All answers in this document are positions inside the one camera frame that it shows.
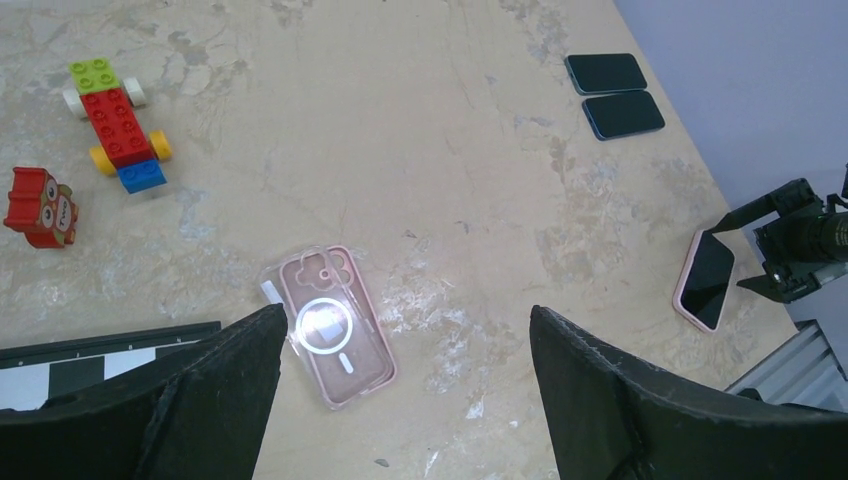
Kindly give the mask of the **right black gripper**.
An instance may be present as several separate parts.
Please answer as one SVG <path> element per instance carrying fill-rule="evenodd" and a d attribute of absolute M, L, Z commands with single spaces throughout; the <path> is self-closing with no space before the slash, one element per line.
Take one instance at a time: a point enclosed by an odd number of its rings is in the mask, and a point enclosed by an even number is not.
<path fill-rule="evenodd" d="M 787 182 L 727 213 L 711 233 L 738 230 L 771 213 L 755 229 L 763 275 L 736 285 L 789 304 L 847 274 L 847 191 L 816 195 L 805 178 Z"/>

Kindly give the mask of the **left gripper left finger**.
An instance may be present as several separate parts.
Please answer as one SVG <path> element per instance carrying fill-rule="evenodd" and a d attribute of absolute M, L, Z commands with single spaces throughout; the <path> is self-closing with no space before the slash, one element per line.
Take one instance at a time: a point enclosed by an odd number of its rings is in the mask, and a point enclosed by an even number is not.
<path fill-rule="evenodd" d="M 98 384 L 1 414 L 5 479 L 249 479 L 287 318 L 265 306 Z"/>

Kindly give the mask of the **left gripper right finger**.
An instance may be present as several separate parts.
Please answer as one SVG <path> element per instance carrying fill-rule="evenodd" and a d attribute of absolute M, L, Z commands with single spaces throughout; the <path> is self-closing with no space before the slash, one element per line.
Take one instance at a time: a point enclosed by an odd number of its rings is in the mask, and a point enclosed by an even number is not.
<path fill-rule="evenodd" d="M 847 417 L 729 394 L 534 306 L 532 359 L 563 479 L 843 479 Z"/>

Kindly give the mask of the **phone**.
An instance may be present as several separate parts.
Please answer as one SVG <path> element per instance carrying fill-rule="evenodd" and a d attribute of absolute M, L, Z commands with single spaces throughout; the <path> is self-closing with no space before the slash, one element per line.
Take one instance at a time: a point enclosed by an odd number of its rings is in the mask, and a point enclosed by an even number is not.
<path fill-rule="evenodd" d="M 712 232 L 696 231 L 672 297 L 675 311 L 699 330 L 716 332 L 734 265 L 733 252 Z"/>

